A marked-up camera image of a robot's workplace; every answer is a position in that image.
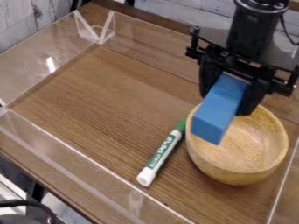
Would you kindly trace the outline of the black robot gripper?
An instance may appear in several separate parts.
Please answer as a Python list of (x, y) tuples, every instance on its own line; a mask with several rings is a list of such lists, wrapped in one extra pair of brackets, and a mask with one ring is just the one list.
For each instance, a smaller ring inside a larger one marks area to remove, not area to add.
[(250, 80), (237, 116), (250, 116), (267, 93), (290, 95), (299, 79), (299, 57), (274, 42), (290, 0), (234, 0), (237, 9), (221, 40), (199, 27), (191, 30), (186, 55), (199, 61), (201, 96), (206, 97), (223, 71)]

